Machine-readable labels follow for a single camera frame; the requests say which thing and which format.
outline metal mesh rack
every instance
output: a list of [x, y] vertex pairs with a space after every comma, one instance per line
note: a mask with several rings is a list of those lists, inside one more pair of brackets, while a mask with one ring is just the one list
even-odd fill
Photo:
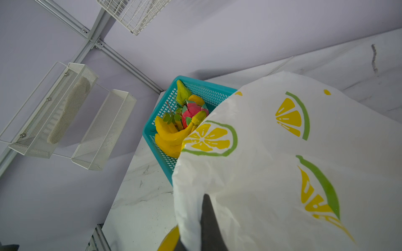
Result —
[[97, 79], [84, 64], [69, 63], [8, 147], [50, 158]]
[[138, 35], [170, 0], [96, 0], [111, 16]]
[[86, 169], [102, 170], [135, 102], [130, 93], [111, 90], [71, 160]]

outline white mesh basket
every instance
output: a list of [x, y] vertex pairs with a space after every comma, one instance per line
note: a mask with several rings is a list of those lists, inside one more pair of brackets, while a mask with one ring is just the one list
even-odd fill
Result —
[[170, 0], [96, 0], [112, 17], [138, 35]]
[[97, 79], [86, 65], [69, 63], [8, 147], [50, 158]]
[[111, 90], [71, 160], [86, 169], [102, 170], [135, 102], [130, 93]]

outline printed lemon wedge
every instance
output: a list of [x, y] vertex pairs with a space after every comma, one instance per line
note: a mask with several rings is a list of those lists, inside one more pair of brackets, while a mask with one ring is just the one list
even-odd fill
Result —
[[183, 141], [182, 152], [228, 156], [236, 147], [237, 134], [232, 126], [207, 120]]
[[286, 95], [288, 98], [285, 98], [275, 114], [277, 123], [297, 137], [307, 140], [310, 120], [306, 107], [296, 95], [290, 92], [286, 92]]

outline white plastic bag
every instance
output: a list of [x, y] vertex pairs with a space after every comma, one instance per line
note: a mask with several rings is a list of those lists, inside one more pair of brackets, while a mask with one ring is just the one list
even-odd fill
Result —
[[204, 194], [231, 251], [402, 247], [402, 125], [332, 87], [261, 78], [186, 141], [172, 180], [188, 250]]

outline marble countertop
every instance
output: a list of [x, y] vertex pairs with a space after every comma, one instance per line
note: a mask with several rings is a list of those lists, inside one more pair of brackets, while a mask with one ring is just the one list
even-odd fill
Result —
[[[279, 71], [314, 78], [402, 123], [402, 29], [207, 81], [238, 89]], [[149, 251], [157, 250], [176, 224], [173, 188], [141, 138], [103, 232], [112, 251]]]

